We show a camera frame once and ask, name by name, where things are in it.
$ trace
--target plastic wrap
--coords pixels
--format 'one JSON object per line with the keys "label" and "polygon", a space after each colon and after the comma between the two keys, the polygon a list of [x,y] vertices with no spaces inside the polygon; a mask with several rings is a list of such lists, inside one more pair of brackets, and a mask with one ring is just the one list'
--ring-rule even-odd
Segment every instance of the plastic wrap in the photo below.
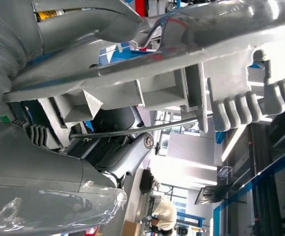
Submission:
{"label": "plastic wrap", "polygon": [[121,189],[92,185],[80,192],[0,186],[0,235],[54,235],[106,224],[125,204]]}

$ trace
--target blue frame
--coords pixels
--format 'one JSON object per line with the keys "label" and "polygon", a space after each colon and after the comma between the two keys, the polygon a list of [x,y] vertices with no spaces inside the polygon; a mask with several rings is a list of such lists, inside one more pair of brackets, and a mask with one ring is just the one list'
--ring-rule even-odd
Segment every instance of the blue frame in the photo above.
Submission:
{"label": "blue frame", "polygon": [[225,200],[213,210],[213,236],[219,236],[220,232],[220,212],[228,205],[239,200],[240,197],[256,187],[259,183],[268,176],[277,173],[285,168],[285,154],[266,167],[261,173],[256,175],[247,183],[243,185],[239,191],[229,199]]}
{"label": "blue frame", "polygon": [[188,218],[188,219],[193,219],[193,220],[198,220],[198,221],[198,227],[202,228],[203,227],[203,221],[205,218],[196,216],[196,215],[188,215],[185,213],[178,212],[178,216],[184,217],[184,218]]}

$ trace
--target ceiling light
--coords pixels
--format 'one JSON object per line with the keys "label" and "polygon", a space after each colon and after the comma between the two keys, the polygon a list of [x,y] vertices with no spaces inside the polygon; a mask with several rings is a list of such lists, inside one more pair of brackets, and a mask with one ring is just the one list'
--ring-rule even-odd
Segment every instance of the ceiling light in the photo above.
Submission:
{"label": "ceiling light", "polygon": [[205,184],[209,184],[209,185],[217,185],[216,181],[211,181],[211,180],[207,180],[207,179],[201,179],[201,178],[196,178],[196,177],[190,177],[193,182],[195,183],[205,183]]}
{"label": "ceiling light", "polygon": [[247,81],[247,85],[249,85],[249,86],[263,87],[263,86],[264,86],[264,83],[262,83],[262,82],[252,82],[252,81]]}
{"label": "ceiling light", "polygon": [[167,107],[167,108],[164,108],[164,109],[173,110],[173,111],[180,111],[181,110],[180,107]]}
{"label": "ceiling light", "polygon": [[225,150],[222,153],[221,159],[222,162],[225,161],[228,156],[231,153],[231,151],[234,147],[234,145],[237,142],[237,140],[244,132],[246,125],[241,125],[238,129],[235,131],[233,137],[230,140]]}
{"label": "ceiling light", "polygon": [[272,118],[269,118],[269,117],[266,117],[266,116],[263,116],[261,118],[262,121],[266,121],[266,122],[272,122]]}

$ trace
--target wall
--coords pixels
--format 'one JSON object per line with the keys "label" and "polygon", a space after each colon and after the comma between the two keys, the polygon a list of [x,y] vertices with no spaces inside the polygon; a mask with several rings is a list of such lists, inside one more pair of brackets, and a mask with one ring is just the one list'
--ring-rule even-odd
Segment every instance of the wall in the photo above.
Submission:
{"label": "wall", "polygon": [[167,155],[213,166],[215,136],[212,122],[210,119],[209,132],[201,137],[171,133]]}
{"label": "wall", "polygon": [[167,156],[151,157],[152,174],[161,183],[197,190],[204,185],[212,185],[198,179],[216,181],[216,170],[198,166],[215,167],[213,124],[212,120],[210,122],[210,132],[201,137],[171,133]]}

